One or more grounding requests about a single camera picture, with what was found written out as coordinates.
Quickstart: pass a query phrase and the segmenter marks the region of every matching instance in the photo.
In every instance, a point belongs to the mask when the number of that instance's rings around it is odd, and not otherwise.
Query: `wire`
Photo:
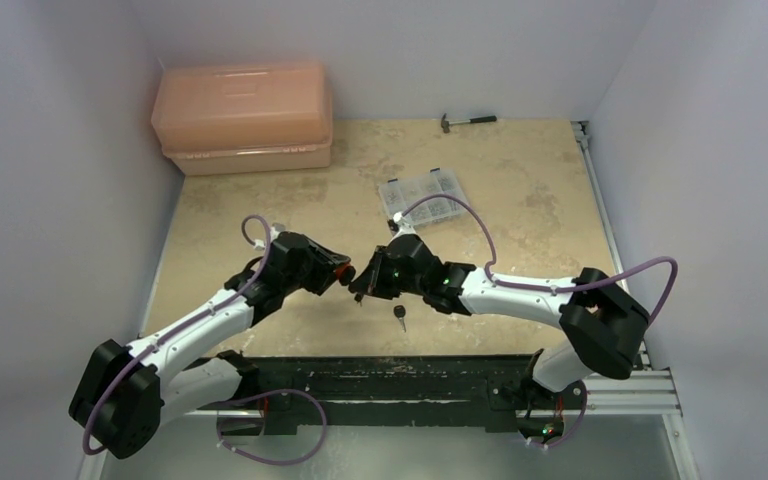
[[[542,445],[543,448],[555,448],[558,445],[569,440],[572,437],[572,435],[575,433],[575,431],[578,430],[578,427],[581,426],[581,422],[584,420],[585,410],[587,410],[587,386],[584,385],[584,380],[581,380],[581,410],[578,412],[578,417],[576,417],[575,422],[573,422],[569,430],[567,430],[566,428],[564,429],[564,434],[561,435],[561,438],[559,438],[558,440],[552,443],[548,443],[548,442],[544,443]]]
[[[246,266],[243,267],[243,271],[247,272],[247,271],[251,270],[251,267],[253,267],[255,263],[261,261],[262,259],[263,259],[263,257],[254,257],[254,258],[252,258],[251,260],[249,260],[249,262],[246,264]]]
[[[246,239],[247,242],[254,245],[254,241],[252,241],[251,238],[246,234],[246,223],[248,223],[250,220],[257,220],[260,222],[261,225],[263,225],[263,230],[266,234],[266,240],[265,240],[265,248],[263,251],[263,258],[269,257],[269,250],[272,245],[272,231],[269,228],[269,223],[267,223],[266,219],[261,217],[260,215],[248,215],[246,218],[243,219],[243,222],[240,226],[240,228],[243,231],[243,237]],[[243,294],[243,292],[246,291],[254,282],[257,280],[257,278],[260,276],[261,272],[263,271],[263,267],[266,265],[266,262],[260,262],[260,265],[257,267],[257,270],[254,272],[254,275],[249,278],[249,281],[246,282],[239,290],[237,290],[237,293],[228,297],[227,299],[223,300],[222,302],[219,302],[214,306],[212,309],[205,308],[201,312],[193,315],[192,317],[188,318],[187,320],[181,322],[177,327],[169,330],[167,333],[165,333],[163,336],[157,339],[156,345],[149,345],[146,347],[142,352],[138,353],[130,362],[128,362],[127,365],[125,365],[125,368],[119,371],[118,374],[116,374],[115,377],[113,377],[113,380],[110,382],[110,384],[107,386],[107,388],[104,390],[104,392],[101,394],[101,396],[98,398],[98,401],[95,402],[95,405],[93,406],[92,411],[90,412],[90,416],[87,418],[86,426],[84,427],[84,435],[82,439],[82,447],[84,450],[84,453],[87,455],[98,455],[99,453],[106,450],[106,447],[103,445],[99,448],[92,448],[90,445],[90,438],[92,437],[92,431],[93,427],[95,426],[96,420],[98,420],[98,415],[101,412],[102,406],[107,402],[107,400],[110,398],[110,395],[113,394],[113,391],[116,390],[116,387],[119,386],[120,383],[122,383],[122,380],[133,370],[137,365],[140,364],[143,360],[149,357],[149,355],[152,355],[158,351],[158,349],[163,346],[165,343],[169,342],[173,338],[175,338],[179,333],[183,332],[190,326],[192,326],[194,323],[201,321],[211,315],[211,311],[215,312],[217,310],[221,310],[228,305],[231,304],[234,300],[236,300],[240,295]]]
[[[314,445],[309,452],[305,453],[301,457],[294,458],[292,460],[273,460],[271,458],[259,457],[252,453],[240,450],[239,448],[228,443],[228,441],[225,440],[225,437],[222,436],[221,419],[216,420],[216,437],[219,438],[219,444],[217,445],[217,447],[222,446],[222,447],[225,447],[228,451],[232,453],[236,453],[237,455],[246,457],[256,462],[265,463],[266,465],[274,465],[278,467],[287,467],[290,465],[296,465],[296,464],[305,462],[308,459],[310,459],[310,457],[316,455],[316,452],[318,452],[319,449],[322,448],[322,445],[325,443],[325,436],[326,436],[326,433],[328,432],[328,420],[325,418],[325,409],[322,408],[322,404],[319,403],[315,398],[313,398],[313,396],[310,395],[309,393],[303,392],[301,390],[296,390],[293,388],[281,388],[278,390],[272,390],[270,392],[261,393],[259,395],[254,395],[247,398],[241,398],[239,400],[221,402],[221,403],[218,403],[217,405],[220,407],[236,407],[240,405],[245,405],[246,403],[253,402],[255,400],[260,400],[261,398],[267,398],[272,395],[277,395],[279,393],[283,393],[283,394],[289,393],[292,395],[298,395],[300,397],[304,397],[307,400],[309,400],[310,403],[312,403],[313,406],[316,407],[316,410],[319,412],[319,417],[322,419],[322,433],[319,435],[319,440],[316,441],[316,445]]]
[[[266,413],[269,411],[269,397],[257,401],[257,411],[260,412],[260,416],[266,420]]]
[[[435,193],[432,195],[428,195],[427,197],[420,198],[419,200],[411,204],[409,207],[407,207],[405,211],[402,212],[402,215],[409,214],[411,210],[413,210],[414,208],[434,198],[445,198],[447,200],[451,200],[457,203],[458,205],[465,208],[466,211],[469,212],[470,215],[472,215],[475,221],[478,222],[478,226],[481,227],[481,230],[484,232],[484,236],[487,238],[487,243],[490,246],[490,255],[492,257],[489,262],[484,264],[484,274],[487,275],[487,278],[490,279],[491,282],[501,287],[516,288],[520,290],[533,290],[537,292],[548,292],[548,293],[552,293],[553,295],[557,293],[586,292],[588,290],[593,290],[597,288],[606,287],[608,285],[613,285],[619,282],[620,280],[625,280],[628,277],[637,275],[638,273],[644,270],[648,270],[649,268],[652,268],[655,265],[658,265],[661,263],[668,263],[670,265],[670,276],[667,279],[667,284],[664,286],[664,291],[661,293],[661,298],[658,299],[658,303],[655,304],[655,308],[652,309],[652,313],[649,315],[649,325],[652,325],[652,323],[655,322],[655,318],[658,316],[659,313],[661,313],[661,309],[664,307],[664,304],[666,303],[667,298],[670,296],[670,292],[673,289],[676,276],[678,276],[678,262],[673,257],[662,256],[662,257],[653,258],[652,260],[649,260],[647,262],[643,262],[640,265],[632,267],[618,275],[614,275],[612,277],[608,277],[596,282],[586,283],[584,285],[575,285],[572,287],[556,288],[556,287],[547,286],[547,285],[531,285],[526,283],[515,283],[515,282],[508,282],[505,280],[499,280],[499,279],[493,278],[493,272],[490,271],[490,267],[495,265],[497,261],[496,244],[493,242],[493,237],[490,235],[490,231],[487,230],[487,225],[484,224],[484,222],[481,220],[481,217],[478,216],[478,213],[476,213],[475,210],[472,209],[472,207],[467,205],[466,202],[452,195],[447,195],[445,193]]]
[[[555,418],[560,418],[561,421],[564,420],[564,397],[563,395],[558,395],[558,403],[555,406],[555,414],[554,417],[552,417],[552,420]]]

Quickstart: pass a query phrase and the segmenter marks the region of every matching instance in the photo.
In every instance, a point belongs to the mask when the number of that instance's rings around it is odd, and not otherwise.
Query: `cable clip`
[[[148,346],[151,347],[151,353],[157,353],[160,351],[160,344],[157,342],[157,337],[150,337]]]
[[[393,222],[399,226],[399,230],[405,228],[413,230],[413,225],[411,225],[411,223],[408,221],[407,215],[402,212],[396,212],[393,214]]]
[[[531,437],[526,437],[526,439],[525,439],[525,446],[526,447],[536,448],[536,449],[538,449],[538,450],[540,450],[542,452],[549,451],[549,445],[548,444],[546,444],[546,443],[537,443],[534,440],[532,440]]]

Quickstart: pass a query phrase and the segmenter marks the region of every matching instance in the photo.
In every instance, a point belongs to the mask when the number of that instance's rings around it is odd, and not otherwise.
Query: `key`
[[[405,307],[403,305],[396,305],[393,307],[393,315],[399,319],[399,323],[402,325],[402,331],[407,333],[408,329],[405,327]]]

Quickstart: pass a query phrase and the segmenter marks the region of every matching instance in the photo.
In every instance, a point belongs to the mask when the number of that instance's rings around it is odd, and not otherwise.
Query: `hammer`
[[[488,117],[475,117],[467,120],[454,120],[450,122],[446,120],[446,114],[444,113],[443,118],[440,119],[440,128],[443,129],[443,133],[449,133],[449,127],[454,125],[465,125],[467,123],[490,123],[495,122],[496,120],[498,120],[496,115],[490,115]]]

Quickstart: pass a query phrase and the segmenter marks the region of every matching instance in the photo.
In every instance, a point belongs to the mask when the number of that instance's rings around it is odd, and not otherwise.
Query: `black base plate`
[[[257,389],[303,390],[322,403],[329,425],[484,427],[517,432],[534,422],[517,418],[526,410],[518,398],[531,355],[412,357],[247,357],[257,366]],[[561,395],[567,409],[581,407],[573,393]],[[535,410],[552,410],[555,399],[537,400]],[[321,423],[316,408],[294,395],[269,399],[267,435],[292,435],[298,425]],[[228,434],[252,434],[251,430]]]

